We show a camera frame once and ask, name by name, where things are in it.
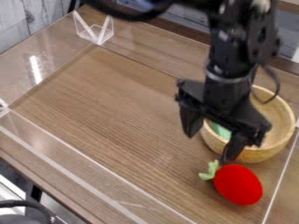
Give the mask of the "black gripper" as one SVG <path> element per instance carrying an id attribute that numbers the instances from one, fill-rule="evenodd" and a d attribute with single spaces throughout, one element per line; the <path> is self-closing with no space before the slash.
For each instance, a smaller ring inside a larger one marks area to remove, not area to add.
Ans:
<path id="1" fill-rule="evenodd" d="M 272 125 L 249 99 L 253 87 L 249 75 L 235 81 L 179 79 L 176 87 L 184 135 L 192 138 L 197 134 L 204 119 L 233 133 L 223 149 L 223 162 L 233 161 L 247 145 L 261 145 Z"/>

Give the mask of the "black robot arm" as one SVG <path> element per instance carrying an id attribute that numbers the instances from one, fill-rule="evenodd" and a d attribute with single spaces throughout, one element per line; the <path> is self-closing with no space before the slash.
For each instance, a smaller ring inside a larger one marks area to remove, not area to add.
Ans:
<path id="1" fill-rule="evenodd" d="M 280 80 L 268 61 L 277 55 L 276 0 L 136 0 L 139 8 L 127 10 L 113 0 L 82 0 L 94 10 L 129 22 L 157 18 L 175 4 L 207 15 L 209 54 L 203 82 L 179 79 L 175 100 L 180 108 L 181 129 L 193 137 L 211 120 L 231 131 L 220 159 L 232 161 L 244 148 L 260 146 L 271 122 L 257 112 L 249 98 L 259 68 Z"/>

